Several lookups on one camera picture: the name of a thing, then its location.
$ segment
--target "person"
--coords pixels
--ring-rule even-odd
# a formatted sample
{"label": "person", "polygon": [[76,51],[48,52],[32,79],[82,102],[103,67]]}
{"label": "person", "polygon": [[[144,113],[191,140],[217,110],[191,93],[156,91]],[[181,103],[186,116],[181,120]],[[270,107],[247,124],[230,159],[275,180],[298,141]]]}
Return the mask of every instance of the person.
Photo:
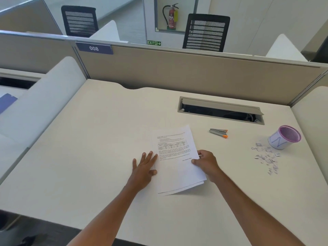
{"label": "person", "polygon": [[[152,154],[150,152],[146,156],[146,153],[143,153],[139,165],[137,165],[136,159],[133,159],[132,174],[123,190],[68,246],[113,244],[134,197],[150,183],[152,176],[157,174],[157,171],[151,170],[151,167],[155,164],[158,156],[156,154],[152,158]],[[193,159],[192,163],[200,167],[207,174],[209,180],[218,187],[252,246],[304,246],[294,234],[236,186],[219,168],[216,158],[211,152],[199,150],[198,154],[200,158]]]}

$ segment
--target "hand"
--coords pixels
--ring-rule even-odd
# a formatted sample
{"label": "hand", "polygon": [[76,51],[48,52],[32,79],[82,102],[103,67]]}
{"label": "hand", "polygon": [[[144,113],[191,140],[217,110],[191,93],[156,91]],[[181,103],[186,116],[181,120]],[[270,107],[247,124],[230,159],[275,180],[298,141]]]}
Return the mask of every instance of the hand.
{"label": "hand", "polygon": [[200,159],[193,159],[191,160],[191,163],[200,167],[203,172],[208,175],[211,182],[215,182],[218,174],[221,171],[217,164],[215,156],[213,155],[213,153],[206,150],[198,150],[197,153],[199,154]]}
{"label": "hand", "polygon": [[144,189],[152,180],[152,176],[157,174],[156,170],[150,170],[157,160],[157,154],[152,158],[152,151],[146,157],[146,153],[142,153],[139,165],[137,160],[132,161],[132,174],[126,184],[126,187],[138,193]]}

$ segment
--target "forearm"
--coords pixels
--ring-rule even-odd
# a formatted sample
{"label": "forearm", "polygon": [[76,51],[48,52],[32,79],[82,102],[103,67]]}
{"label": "forearm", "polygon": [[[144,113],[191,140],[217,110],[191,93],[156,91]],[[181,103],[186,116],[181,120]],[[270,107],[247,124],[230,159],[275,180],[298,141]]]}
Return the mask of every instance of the forearm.
{"label": "forearm", "polygon": [[281,223],[244,194],[222,170],[219,170],[214,182],[253,246],[304,245]]}
{"label": "forearm", "polygon": [[135,190],[125,186],[120,194],[69,243],[69,246],[112,245],[136,194]]}

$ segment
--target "pen holder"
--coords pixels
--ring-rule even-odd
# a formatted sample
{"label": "pen holder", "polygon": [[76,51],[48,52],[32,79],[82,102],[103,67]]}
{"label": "pen holder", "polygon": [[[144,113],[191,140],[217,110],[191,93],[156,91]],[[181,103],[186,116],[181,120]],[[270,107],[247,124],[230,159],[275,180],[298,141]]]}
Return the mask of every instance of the pen holder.
{"label": "pen holder", "polygon": [[282,150],[295,142],[299,142],[301,138],[301,134],[295,128],[283,125],[268,138],[268,142],[273,148]]}

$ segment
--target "blue number plate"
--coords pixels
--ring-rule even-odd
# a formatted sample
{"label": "blue number plate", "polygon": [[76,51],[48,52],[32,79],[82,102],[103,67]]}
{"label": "blue number plate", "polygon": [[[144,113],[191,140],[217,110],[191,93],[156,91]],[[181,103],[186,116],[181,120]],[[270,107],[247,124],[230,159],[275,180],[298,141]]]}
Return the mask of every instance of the blue number plate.
{"label": "blue number plate", "polygon": [[89,44],[89,43],[81,43],[81,42],[76,42],[76,45],[80,51],[84,51],[84,52],[113,54],[113,50],[110,45],[98,45],[98,44]]}

